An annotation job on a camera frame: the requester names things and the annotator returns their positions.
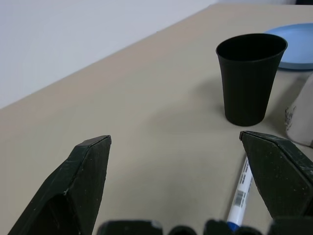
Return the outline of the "white marker with blue cap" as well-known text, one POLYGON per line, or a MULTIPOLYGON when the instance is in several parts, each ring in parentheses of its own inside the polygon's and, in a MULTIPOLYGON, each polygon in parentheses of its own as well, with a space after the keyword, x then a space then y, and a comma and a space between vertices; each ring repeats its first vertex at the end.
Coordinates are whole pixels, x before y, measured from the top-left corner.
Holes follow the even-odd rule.
POLYGON ((227 225, 233 232, 242 225, 252 179, 252 172, 246 156, 227 217, 227 225))

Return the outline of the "white ceramic cup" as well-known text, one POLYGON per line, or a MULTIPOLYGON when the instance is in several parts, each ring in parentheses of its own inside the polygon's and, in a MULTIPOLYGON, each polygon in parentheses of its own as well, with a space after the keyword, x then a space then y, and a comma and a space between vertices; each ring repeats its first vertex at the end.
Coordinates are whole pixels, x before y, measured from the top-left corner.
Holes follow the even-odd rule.
POLYGON ((313 148, 313 73, 285 110, 285 126, 290 140, 313 148))

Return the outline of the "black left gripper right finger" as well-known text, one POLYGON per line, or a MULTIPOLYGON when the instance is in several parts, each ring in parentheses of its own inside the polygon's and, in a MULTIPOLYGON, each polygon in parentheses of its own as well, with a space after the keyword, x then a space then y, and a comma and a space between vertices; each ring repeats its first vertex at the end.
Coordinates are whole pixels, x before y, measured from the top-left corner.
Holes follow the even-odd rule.
POLYGON ((313 217, 313 162, 288 139, 253 131, 239 139, 271 217, 313 217))

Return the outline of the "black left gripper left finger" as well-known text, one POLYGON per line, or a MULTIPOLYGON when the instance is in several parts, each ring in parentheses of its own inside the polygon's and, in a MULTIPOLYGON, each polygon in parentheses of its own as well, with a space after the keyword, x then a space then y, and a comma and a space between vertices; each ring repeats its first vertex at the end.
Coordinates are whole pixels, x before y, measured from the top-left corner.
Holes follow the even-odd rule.
POLYGON ((8 235, 91 235, 111 143, 106 135, 76 145, 45 179, 8 235))

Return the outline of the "black plastic cup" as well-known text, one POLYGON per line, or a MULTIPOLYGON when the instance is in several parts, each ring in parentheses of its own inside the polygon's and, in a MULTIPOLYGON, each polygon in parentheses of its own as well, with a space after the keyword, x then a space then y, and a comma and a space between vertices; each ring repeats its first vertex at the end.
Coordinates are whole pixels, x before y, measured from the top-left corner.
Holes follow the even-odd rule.
POLYGON ((278 66, 288 43, 265 33, 239 35, 216 48, 219 60, 224 114, 237 126, 253 126, 266 114, 278 66))

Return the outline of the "light blue plate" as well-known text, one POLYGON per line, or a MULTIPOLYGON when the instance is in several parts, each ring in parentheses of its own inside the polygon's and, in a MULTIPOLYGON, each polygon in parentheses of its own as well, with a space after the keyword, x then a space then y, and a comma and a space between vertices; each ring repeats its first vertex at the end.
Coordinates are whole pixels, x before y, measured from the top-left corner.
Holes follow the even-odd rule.
POLYGON ((313 23, 298 23, 266 31, 285 39, 288 47, 279 68, 295 71, 313 70, 313 23))

